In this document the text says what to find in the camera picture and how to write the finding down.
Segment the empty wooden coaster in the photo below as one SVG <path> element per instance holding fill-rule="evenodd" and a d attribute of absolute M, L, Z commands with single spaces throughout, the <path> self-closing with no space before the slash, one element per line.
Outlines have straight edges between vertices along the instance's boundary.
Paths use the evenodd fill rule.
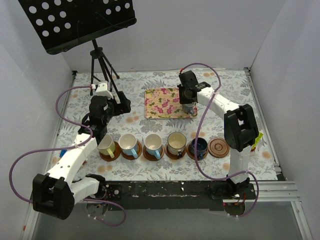
<path fill-rule="evenodd" d="M 142 154 L 142 145 L 139 141 L 137 141 L 137 143 L 138 143 L 138 150 L 137 150 L 136 154 L 138 154 L 138 157 L 140 157 L 140 155 Z M 126 154 L 124 154 L 124 152 L 122 150 L 121 150 L 121 155 L 127 160 L 135 160 L 134 156 L 126 155 Z"/>
<path fill-rule="evenodd" d="M 170 159 L 174 159 L 174 160 L 178 160 L 178 159 L 181 159 L 184 157 L 184 155 L 186 154 L 187 152 L 187 148 L 185 147 L 183 152 L 182 152 L 182 157 L 179 157 L 178 155 L 174 155 L 172 154 L 171 152 L 169 152 L 168 150 L 168 143 L 166 143 L 166 145 L 164 146 L 164 151 L 165 151 L 165 154 L 170 158 Z"/>
<path fill-rule="evenodd" d="M 107 162 L 112 162 L 114 160 L 116 160 L 119 156 L 120 156 L 120 153 L 121 153 L 121 147 L 119 146 L 119 143 L 117 143 L 116 141 L 114 142 L 115 144 L 115 150 L 114 150 L 114 158 L 111 158 L 110 156 L 108 155 L 103 155 L 101 152 L 100 152 L 100 157 L 107 161 Z"/>
<path fill-rule="evenodd" d="M 186 146 L 186 153 L 188 154 L 188 156 L 189 156 L 190 158 L 192 158 L 193 160 L 196 160 L 195 155 L 193 155 L 192 152 L 190 151 L 191 142 L 192 142 L 192 141 L 190 141 L 190 142 L 188 143 L 188 145 Z M 203 155 L 203 158 L 202 158 L 202 159 L 199 159 L 199 158 L 198 158 L 198 161 L 201 161 L 201 160 L 205 159 L 205 158 L 207 157 L 207 155 L 208 155 L 208 152 L 209 152 L 209 150 L 207 149 L 206 152 L 205 152 L 205 154 Z"/>
<path fill-rule="evenodd" d="M 160 159 L 157 159 L 156 156 L 154 155 L 151 155 L 150 153 L 147 152 L 147 148 L 146 146 L 143 146 L 143 156 L 148 159 L 149 161 L 152 161 L 152 162 L 156 162 L 156 161 L 159 161 L 160 159 L 163 158 L 163 156 L 165 155 L 165 147 L 164 145 L 162 145 L 162 149 L 161 149 L 161 153 L 160 153 Z"/>
<path fill-rule="evenodd" d="M 209 141 L 208 148 L 210 154 L 216 158 L 224 158 L 230 151 L 230 147 L 226 140 L 219 137 L 211 139 Z"/>

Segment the white wall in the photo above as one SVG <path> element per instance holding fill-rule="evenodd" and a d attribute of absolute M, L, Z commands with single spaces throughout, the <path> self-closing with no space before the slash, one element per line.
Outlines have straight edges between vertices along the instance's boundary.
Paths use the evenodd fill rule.
<path fill-rule="evenodd" d="M 320 1 L 286 0 L 252 66 L 281 168 L 320 239 Z"/>
<path fill-rule="evenodd" d="M 180 69 L 203 62 L 250 67 L 285 0 L 133 0 L 137 23 L 97 42 L 116 71 Z M 88 42 L 63 54 L 89 72 Z M 96 71 L 101 72 L 96 63 Z"/>
<path fill-rule="evenodd" d="M 58 123 L 57 96 L 70 84 L 63 56 L 46 53 L 17 0 L 0 0 L 0 239 L 19 239 L 28 204 L 10 189 L 9 169 L 21 154 L 51 146 Z M 21 160 L 13 183 L 26 198 L 46 153 Z"/>

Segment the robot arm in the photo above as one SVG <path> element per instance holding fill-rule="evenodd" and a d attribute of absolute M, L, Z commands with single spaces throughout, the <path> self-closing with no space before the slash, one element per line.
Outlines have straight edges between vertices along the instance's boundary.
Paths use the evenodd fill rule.
<path fill-rule="evenodd" d="M 93 136 L 85 145 L 80 145 L 90 137 L 90 131 L 81 127 L 72 144 L 75 148 L 68 150 L 45 175 L 35 176 L 32 182 L 32 203 L 35 211 L 64 220 L 79 201 L 90 195 L 95 195 L 97 199 L 104 196 L 105 178 L 102 176 L 89 174 L 76 183 L 72 181 L 83 162 L 107 133 L 111 118 L 129 113 L 131 102 L 119 91 L 117 94 L 120 103 L 117 103 L 109 91 L 107 81 L 93 84 L 92 89 L 96 95 L 91 98 L 89 113 L 82 119 L 82 124 L 91 128 Z"/>
<path fill-rule="evenodd" d="M 192 71 L 180 73 L 179 96 L 181 104 L 197 102 L 208 106 L 214 89 L 206 82 L 198 83 Z M 240 106 L 220 94 L 216 94 L 210 107 L 224 120 L 224 138 L 230 146 L 230 169 L 228 175 L 248 170 L 251 146 L 259 135 L 255 115 L 249 104 Z M 248 174 L 243 173 L 231 178 L 232 182 L 248 182 Z"/>

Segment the black perforated panel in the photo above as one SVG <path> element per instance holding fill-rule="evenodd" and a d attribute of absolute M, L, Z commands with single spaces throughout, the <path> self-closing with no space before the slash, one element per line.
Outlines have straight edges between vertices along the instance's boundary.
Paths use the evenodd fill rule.
<path fill-rule="evenodd" d="M 48 54 L 137 22 L 132 0 L 19 0 Z"/>

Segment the green tag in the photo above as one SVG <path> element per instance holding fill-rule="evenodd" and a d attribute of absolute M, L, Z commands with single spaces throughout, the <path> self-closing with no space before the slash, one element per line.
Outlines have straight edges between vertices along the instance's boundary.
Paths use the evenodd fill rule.
<path fill-rule="evenodd" d="M 260 140 L 262 139 L 263 136 L 264 136 L 264 134 L 262 132 L 259 132 L 259 136 L 255 139 L 255 142 L 252 145 L 251 149 L 254 149 L 257 146 L 257 144 L 260 142 Z"/>

